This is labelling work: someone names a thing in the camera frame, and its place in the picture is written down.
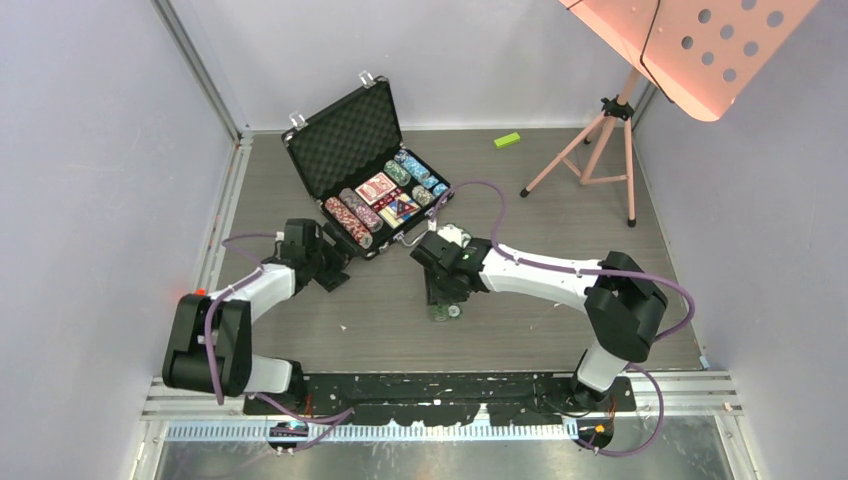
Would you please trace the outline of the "red white chip roll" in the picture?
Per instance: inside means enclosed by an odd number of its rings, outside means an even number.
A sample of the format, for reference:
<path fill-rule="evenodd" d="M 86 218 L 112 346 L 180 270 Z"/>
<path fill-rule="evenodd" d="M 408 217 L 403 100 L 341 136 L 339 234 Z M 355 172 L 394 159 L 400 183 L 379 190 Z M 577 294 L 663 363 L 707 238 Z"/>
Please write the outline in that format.
<path fill-rule="evenodd" d="M 361 248 L 368 249 L 372 246 L 371 232 L 339 198 L 329 197 L 324 202 L 324 208 Z"/>

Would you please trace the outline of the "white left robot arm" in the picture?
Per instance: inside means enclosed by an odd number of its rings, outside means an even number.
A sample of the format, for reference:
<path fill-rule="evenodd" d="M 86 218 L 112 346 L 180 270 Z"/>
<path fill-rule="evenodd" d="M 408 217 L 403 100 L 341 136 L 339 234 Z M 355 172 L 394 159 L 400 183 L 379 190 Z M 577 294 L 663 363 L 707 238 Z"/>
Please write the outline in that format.
<path fill-rule="evenodd" d="M 161 371 L 166 386 L 209 393 L 218 401 L 268 394 L 284 414 L 305 405 L 301 363 L 255 353 L 253 325 L 312 283 L 327 292 L 344 284 L 351 257 L 311 219 L 289 220 L 269 238 L 272 254 L 257 261 L 246 277 L 212 293 L 179 299 Z"/>

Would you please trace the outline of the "black poker set case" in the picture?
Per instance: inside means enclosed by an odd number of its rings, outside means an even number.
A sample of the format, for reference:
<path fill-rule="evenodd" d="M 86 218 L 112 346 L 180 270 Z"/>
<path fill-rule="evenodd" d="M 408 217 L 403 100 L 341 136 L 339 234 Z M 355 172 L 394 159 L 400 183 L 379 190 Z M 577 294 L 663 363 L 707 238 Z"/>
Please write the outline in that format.
<path fill-rule="evenodd" d="M 389 79 L 373 77 L 364 71 L 360 80 L 360 87 L 309 118 L 299 113 L 291 114 L 293 126 L 282 134 L 281 141 L 310 198 L 327 220 L 325 232 L 346 247 L 351 256 L 372 259 L 427 220 L 439 199 L 449 201 L 453 194 L 449 190 L 450 181 L 406 147 Z M 384 172 L 384 164 L 394 160 L 401 149 L 415 155 L 448 185 L 448 190 L 439 197 L 433 194 L 435 201 L 426 207 L 420 205 L 420 212 L 399 228 L 392 229 L 383 221 L 381 230 L 371 232 L 372 246 L 363 249 L 325 210 L 324 202 L 329 197 L 339 198 L 339 192 L 345 188 L 354 191 L 369 178 Z M 420 184 L 411 177 L 408 185 L 398 186 L 368 206 L 378 214 L 382 207 L 400 194 L 412 198 L 416 185 Z"/>

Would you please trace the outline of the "red playing card box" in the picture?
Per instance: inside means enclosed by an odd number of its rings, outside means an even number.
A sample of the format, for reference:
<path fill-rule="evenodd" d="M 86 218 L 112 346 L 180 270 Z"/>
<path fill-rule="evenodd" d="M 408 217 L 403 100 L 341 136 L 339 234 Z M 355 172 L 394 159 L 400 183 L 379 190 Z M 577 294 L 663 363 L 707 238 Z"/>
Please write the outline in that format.
<path fill-rule="evenodd" d="M 385 172 L 380 172 L 360 184 L 354 191 L 367 205 L 373 205 L 397 187 Z"/>

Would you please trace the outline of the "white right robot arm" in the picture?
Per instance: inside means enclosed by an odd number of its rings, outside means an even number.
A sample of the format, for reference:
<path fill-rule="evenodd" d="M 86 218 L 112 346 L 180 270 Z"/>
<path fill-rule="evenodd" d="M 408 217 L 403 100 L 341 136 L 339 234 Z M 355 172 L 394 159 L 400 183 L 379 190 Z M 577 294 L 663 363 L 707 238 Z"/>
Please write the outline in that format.
<path fill-rule="evenodd" d="M 589 411 L 610 398 L 620 373 L 647 359 L 668 306 L 656 283 L 617 251 L 601 260 L 554 258 L 448 224 L 426 232 L 411 257 L 454 302 L 478 292 L 516 293 L 584 314 L 595 339 L 578 363 L 570 392 L 574 403 Z"/>

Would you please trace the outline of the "purple white chip roll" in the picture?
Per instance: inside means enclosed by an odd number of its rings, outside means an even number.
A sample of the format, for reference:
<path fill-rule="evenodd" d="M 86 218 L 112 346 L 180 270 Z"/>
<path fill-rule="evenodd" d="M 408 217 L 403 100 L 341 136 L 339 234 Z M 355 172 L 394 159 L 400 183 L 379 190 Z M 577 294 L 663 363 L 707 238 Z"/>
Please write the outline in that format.
<path fill-rule="evenodd" d="M 375 233 L 382 229 L 384 225 L 383 219 L 367 204 L 357 205 L 355 207 L 355 213 L 370 232 Z"/>

